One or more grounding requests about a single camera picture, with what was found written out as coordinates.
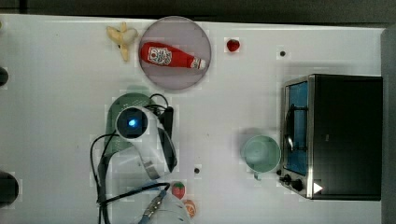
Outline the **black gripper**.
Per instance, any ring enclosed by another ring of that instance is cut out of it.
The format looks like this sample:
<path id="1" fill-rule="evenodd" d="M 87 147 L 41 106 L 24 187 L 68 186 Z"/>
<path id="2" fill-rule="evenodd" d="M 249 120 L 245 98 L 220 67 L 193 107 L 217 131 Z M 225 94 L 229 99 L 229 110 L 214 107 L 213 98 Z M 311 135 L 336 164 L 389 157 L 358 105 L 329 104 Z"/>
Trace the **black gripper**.
<path id="1" fill-rule="evenodd" d="M 173 133 L 173 120 L 174 120 L 174 108 L 169 106 L 159 116 L 159 121 L 167 131 L 169 136 Z"/>

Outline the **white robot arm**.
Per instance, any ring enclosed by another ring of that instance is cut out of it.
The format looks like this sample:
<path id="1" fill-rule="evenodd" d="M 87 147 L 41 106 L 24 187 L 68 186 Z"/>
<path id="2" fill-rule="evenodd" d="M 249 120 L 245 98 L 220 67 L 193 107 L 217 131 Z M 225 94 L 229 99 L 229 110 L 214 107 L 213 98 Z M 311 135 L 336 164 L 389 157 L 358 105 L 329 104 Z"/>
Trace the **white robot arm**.
<path id="1" fill-rule="evenodd" d="M 116 116 L 97 165 L 98 224 L 193 224 L 187 206 L 163 178 L 177 156 L 167 131 L 149 109 L 130 106 Z"/>

